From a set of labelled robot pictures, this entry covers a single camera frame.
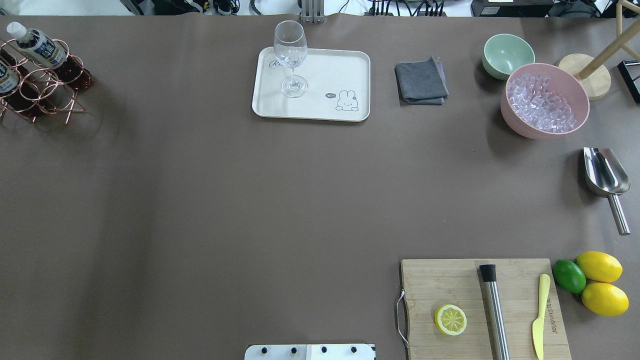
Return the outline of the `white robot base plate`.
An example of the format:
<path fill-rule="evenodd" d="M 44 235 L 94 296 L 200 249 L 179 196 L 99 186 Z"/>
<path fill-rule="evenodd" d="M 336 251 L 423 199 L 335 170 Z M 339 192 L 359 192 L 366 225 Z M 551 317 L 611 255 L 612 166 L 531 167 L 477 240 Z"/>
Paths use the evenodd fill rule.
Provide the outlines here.
<path fill-rule="evenodd" d="M 245 360 L 375 360 L 374 344 L 254 344 L 247 347 Z"/>

